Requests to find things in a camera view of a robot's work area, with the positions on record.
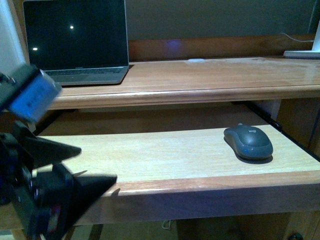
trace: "computer mouse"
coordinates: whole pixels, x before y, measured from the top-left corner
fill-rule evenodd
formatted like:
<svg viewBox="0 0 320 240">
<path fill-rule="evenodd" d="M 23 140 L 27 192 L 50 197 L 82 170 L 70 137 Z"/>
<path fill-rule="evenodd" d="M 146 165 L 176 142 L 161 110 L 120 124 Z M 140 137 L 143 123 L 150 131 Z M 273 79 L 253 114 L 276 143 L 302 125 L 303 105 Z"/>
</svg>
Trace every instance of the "computer mouse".
<svg viewBox="0 0 320 240">
<path fill-rule="evenodd" d="M 260 161 L 272 156 L 274 149 L 270 139 L 257 127 L 239 123 L 223 133 L 224 140 L 240 159 Z"/>
</svg>

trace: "white cable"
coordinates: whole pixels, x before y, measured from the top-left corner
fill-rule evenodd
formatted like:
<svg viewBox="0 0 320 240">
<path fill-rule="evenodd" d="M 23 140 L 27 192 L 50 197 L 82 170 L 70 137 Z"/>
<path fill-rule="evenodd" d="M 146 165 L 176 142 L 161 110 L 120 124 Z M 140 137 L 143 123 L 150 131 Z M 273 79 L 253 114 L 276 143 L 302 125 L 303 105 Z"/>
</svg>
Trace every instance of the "white cable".
<svg viewBox="0 0 320 240">
<path fill-rule="evenodd" d="M 165 220 L 165 221 L 163 221 L 163 223 L 162 223 L 162 228 L 163 229 L 165 229 L 165 230 L 168 230 L 168 231 L 170 231 L 171 230 L 171 225 L 172 225 L 172 223 L 174 222 L 175 220 Z"/>
<path fill-rule="evenodd" d="M 299 39 L 296 39 L 296 38 L 293 38 L 293 37 L 289 36 L 288 34 L 286 34 L 284 32 L 281 32 L 280 34 L 286 35 L 291 40 L 294 40 L 294 41 L 297 41 L 297 42 L 300 42 L 300 43 L 313 43 L 315 41 L 315 40 L 299 40 Z"/>
</svg>

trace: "silver laptop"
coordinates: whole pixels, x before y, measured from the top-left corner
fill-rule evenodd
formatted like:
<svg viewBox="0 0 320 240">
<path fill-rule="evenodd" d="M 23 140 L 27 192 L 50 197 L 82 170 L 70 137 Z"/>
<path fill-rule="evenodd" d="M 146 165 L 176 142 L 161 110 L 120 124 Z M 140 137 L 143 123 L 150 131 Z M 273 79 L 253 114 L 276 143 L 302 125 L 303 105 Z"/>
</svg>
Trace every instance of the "silver laptop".
<svg viewBox="0 0 320 240">
<path fill-rule="evenodd" d="M 27 0 L 23 12 L 30 63 L 56 82 L 122 82 L 129 69 L 125 0 Z"/>
</svg>

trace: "laptop screen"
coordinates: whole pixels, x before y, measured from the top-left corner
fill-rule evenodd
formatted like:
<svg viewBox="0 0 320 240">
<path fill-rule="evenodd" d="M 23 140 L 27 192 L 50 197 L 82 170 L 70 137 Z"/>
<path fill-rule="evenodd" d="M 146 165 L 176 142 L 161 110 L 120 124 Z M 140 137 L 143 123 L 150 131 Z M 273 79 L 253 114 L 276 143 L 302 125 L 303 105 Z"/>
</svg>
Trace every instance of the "laptop screen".
<svg viewBox="0 0 320 240">
<path fill-rule="evenodd" d="M 43 70 L 128 66 L 125 0 L 23 3 L 31 64 Z"/>
</svg>

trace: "wooden panel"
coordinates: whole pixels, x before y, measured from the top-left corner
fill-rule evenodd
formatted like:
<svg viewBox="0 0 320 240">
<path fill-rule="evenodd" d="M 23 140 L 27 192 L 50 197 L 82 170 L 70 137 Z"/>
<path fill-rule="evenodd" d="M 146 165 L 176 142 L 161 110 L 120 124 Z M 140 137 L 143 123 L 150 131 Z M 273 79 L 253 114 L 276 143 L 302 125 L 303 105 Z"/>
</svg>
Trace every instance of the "wooden panel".
<svg viewBox="0 0 320 240">
<path fill-rule="evenodd" d="M 120 85 L 65 87 L 51 109 L 320 97 L 319 60 L 135 63 Z"/>
<path fill-rule="evenodd" d="M 318 239 L 314 235 L 320 223 L 320 211 L 294 212 L 288 220 L 282 240 L 287 240 L 295 233 L 300 233 L 304 240 Z"/>
<path fill-rule="evenodd" d="M 244 240 L 281 240 L 290 215 L 288 212 L 243 215 L 238 216 L 237 220 Z"/>
<path fill-rule="evenodd" d="M 314 34 L 294 35 L 312 40 Z M 311 50 L 312 42 L 298 42 L 284 35 L 130 40 L 131 62 L 192 58 L 232 58 L 283 55 L 285 50 Z"/>
<path fill-rule="evenodd" d="M 281 101 L 277 121 L 286 133 L 309 148 L 319 109 L 320 98 L 284 99 Z"/>
<path fill-rule="evenodd" d="M 239 122 L 266 124 L 246 106 L 229 102 L 98 108 L 93 111 L 100 112 L 65 112 L 41 135 L 151 133 L 227 128 Z"/>
</svg>

